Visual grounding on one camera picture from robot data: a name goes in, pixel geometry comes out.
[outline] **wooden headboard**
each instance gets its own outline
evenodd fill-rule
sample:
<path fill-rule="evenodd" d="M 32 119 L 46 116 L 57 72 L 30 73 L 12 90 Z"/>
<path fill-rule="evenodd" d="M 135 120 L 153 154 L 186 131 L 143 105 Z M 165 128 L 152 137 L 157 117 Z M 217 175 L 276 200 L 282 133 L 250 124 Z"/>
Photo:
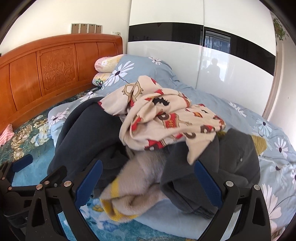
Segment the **wooden headboard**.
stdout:
<path fill-rule="evenodd" d="M 27 43 L 0 57 L 0 134 L 91 88 L 94 63 L 122 54 L 120 36 L 67 34 Z"/>

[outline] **green plant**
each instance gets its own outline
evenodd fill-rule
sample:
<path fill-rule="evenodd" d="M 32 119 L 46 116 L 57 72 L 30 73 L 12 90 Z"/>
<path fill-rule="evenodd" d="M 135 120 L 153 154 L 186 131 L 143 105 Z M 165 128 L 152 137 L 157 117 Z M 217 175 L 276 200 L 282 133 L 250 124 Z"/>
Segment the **green plant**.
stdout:
<path fill-rule="evenodd" d="M 274 18 L 274 30 L 276 33 L 276 37 L 278 37 L 279 40 L 284 40 L 283 37 L 285 37 L 285 39 L 286 39 L 286 35 L 289 37 L 289 35 L 283 29 L 283 26 L 280 24 L 280 22 L 277 18 Z"/>

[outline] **carved floral panel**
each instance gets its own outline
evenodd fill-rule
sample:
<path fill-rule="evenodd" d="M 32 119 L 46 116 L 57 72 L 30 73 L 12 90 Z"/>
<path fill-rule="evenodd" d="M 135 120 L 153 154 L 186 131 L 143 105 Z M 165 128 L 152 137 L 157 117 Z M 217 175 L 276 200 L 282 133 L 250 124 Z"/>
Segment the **carved floral panel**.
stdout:
<path fill-rule="evenodd" d="M 75 47 L 63 46 L 40 52 L 40 64 L 45 92 L 77 81 Z"/>

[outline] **pillow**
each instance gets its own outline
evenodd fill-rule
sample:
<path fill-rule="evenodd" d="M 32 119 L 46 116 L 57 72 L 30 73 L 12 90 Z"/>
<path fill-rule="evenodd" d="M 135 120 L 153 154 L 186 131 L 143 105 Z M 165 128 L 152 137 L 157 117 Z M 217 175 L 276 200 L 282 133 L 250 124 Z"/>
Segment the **pillow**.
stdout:
<path fill-rule="evenodd" d="M 172 80 L 178 79 L 166 62 L 157 58 L 124 55 L 97 93 L 106 96 L 126 84 L 137 82 L 141 75 L 149 76 L 163 88 L 176 88 Z"/>
<path fill-rule="evenodd" d="M 116 65 L 118 64 L 122 56 L 123 54 L 116 55 L 114 57 L 100 58 L 95 62 L 94 68 L 98 72 L 103 72 L 103 73 L 112 72 L 115 69 Z"/>
<path fill-rule="evenodd" d="M 96 85 L 98 87 L 102 87 L 106 79 L 110 77 L 112 73 L 97 73 L 93 78 L 93 85 Z"/>

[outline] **pile of clothes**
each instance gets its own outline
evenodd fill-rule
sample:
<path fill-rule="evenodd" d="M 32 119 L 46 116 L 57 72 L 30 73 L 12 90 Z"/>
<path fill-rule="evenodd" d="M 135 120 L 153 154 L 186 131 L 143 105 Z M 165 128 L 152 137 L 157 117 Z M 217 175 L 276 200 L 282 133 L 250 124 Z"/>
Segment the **pile of clothes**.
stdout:
<path fill-rule="evenodd" d="M 217 207 L 195 177 L 195 161 L 249 188 L 259 182 L 258 153 L 267 147 L 264 139 L 224 128 L 224 121 L 203 104 L 193 105 L 182 93 L 140 76 L 75 108 L 47 172 L 64 165 L 65 180 L 73 181 L 92 160 L 101 160 L 103 172 L 92 197 L 100 198 L 117 222 L 128 222 L 163 199 L 212 218 Z"/>

